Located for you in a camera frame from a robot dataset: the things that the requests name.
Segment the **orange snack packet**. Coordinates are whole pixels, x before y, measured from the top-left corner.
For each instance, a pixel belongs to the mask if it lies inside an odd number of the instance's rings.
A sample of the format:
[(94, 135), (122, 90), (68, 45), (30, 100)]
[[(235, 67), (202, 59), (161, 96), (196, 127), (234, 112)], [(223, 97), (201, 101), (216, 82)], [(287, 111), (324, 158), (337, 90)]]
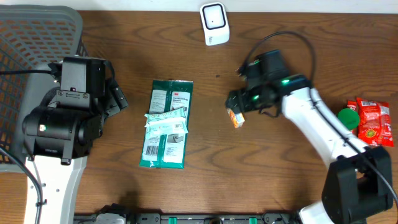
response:
[(244, 124), (245, 119), (242, 113), (234, 113), (233, 110), (229, 108), (227, 109), (227, 113), (235, 128), (240, 128)]

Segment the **red snack bag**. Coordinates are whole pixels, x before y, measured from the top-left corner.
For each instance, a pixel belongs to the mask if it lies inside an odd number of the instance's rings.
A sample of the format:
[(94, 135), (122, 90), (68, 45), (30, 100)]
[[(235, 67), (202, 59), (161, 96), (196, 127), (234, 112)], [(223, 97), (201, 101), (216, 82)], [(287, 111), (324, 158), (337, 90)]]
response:
[(357, 98), (358, 138), (372, 146), (394, 147), (389, 103)]

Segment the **green 3M gloves package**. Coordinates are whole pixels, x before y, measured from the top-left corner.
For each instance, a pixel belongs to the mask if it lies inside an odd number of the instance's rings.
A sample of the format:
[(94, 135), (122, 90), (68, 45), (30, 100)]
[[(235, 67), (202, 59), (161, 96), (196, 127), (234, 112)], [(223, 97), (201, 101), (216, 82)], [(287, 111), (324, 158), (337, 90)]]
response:
[[(193, 93), (193, 82), (154, 80), (148, 114), (164, 113), (183, 108), (187, 128)], [(146, 139), (142, 147), (141, 167), (183, 169), (187, 134), (169, 134)]]

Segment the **red instant coffee stick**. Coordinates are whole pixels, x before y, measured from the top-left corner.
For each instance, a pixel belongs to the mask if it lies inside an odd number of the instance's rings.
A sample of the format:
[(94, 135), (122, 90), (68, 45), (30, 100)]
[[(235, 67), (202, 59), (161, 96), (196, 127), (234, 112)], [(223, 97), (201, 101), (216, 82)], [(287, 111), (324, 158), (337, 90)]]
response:
[(354, 100), (348, 100), (346, 107), (351, 109), (351, 110), (353, 110), (353, 111), (357, 111), (358, 110), (358, 104)]

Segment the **pale green wipes pack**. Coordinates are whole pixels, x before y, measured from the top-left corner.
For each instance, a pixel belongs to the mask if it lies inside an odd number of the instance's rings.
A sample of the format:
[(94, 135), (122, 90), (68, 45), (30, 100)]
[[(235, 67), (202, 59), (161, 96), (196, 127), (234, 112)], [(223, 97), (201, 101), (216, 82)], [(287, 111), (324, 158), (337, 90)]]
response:
[(145, 114), (145, 117), (147, 118), (145, 125), (146, 139), (162, 135), (188, 133), (187, 117), (183, 108), (158, 114)]

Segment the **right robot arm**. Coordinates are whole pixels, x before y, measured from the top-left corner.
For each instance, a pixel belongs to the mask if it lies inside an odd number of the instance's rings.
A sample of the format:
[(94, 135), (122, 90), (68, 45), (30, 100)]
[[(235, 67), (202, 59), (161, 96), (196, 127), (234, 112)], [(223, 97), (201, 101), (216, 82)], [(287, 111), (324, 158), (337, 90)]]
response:
[(327, 107), (303, 74), (292, 75), (278, 50), (245, 60), (246, 86), (226, 100), (233, 115), (275, 106), (301, 130), (328, 169), (319, 202), (301, 208), (295, 223), (364, 223), (397, 203), (389, 153), (356, 137)]

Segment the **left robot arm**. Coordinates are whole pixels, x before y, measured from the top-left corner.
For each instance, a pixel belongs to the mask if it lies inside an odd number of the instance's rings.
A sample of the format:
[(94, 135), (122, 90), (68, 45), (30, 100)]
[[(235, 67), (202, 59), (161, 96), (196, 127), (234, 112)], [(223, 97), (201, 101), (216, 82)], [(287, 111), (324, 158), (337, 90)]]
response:
[(73, 223), (76, 196), (105, 121), (127, 108), (110, 61), (65, 57), (29, 76), (19, 118), (27, 153), (24, 223)]

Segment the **green lid jar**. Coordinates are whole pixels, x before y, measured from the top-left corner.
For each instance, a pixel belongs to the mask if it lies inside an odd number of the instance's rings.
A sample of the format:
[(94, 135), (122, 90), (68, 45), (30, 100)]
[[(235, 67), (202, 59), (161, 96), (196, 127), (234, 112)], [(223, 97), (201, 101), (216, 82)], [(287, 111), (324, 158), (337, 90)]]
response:
[(342, 109), (337, 114), (337, 118), (350, 131), (356, 129), (360, 124), (359, 114), (350, 108)]

